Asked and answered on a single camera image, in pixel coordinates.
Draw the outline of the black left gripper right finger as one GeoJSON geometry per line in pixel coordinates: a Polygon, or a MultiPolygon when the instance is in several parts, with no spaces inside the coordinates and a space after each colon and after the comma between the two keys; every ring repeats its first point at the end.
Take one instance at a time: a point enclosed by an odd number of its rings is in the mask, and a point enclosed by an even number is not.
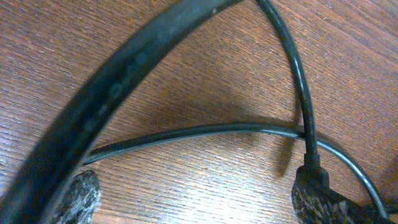
{"type": "Polygon", "coordinates": [[[377,212],[358,205],[334,190],[304,180],[294,182],[291,199],[299,223],[391,223],[377,212]]]}

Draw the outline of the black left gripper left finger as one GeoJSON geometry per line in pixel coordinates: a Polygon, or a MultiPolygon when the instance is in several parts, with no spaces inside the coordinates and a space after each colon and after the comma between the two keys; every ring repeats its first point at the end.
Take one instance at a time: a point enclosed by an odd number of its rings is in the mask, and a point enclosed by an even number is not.
{"type": "Polygon", "coordinates": [[[101,194],[99,178],[93,170],[75,176],[56,209],[54,223],[90,224],[101,194]]]}

